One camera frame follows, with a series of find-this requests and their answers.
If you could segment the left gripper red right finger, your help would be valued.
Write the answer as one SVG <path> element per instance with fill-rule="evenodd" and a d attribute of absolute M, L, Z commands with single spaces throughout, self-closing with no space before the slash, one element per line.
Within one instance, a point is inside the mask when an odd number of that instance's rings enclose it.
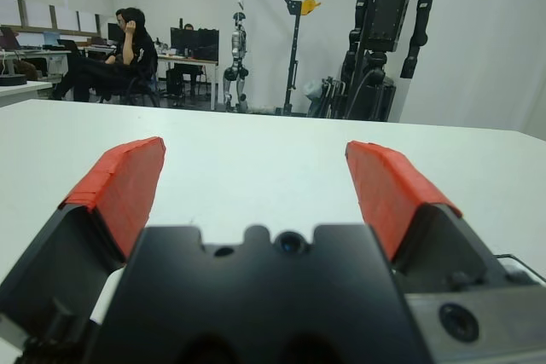
<path fill-rule="evenodd" d="M 349 142 L 346 161 L 363 220 L 407 293 L 503 287 L 506 270 L 462 211 L 400 152 Z"/>

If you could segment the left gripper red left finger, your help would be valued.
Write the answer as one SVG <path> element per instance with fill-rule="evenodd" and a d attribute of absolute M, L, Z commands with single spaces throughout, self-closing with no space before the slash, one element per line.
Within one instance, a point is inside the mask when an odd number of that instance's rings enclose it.
<path fill-rule="evenodd" d="M 107 150 L 1 283 L 2 338 L 77 338 L 145 227 L 166 155 L 155 136 Z"/>

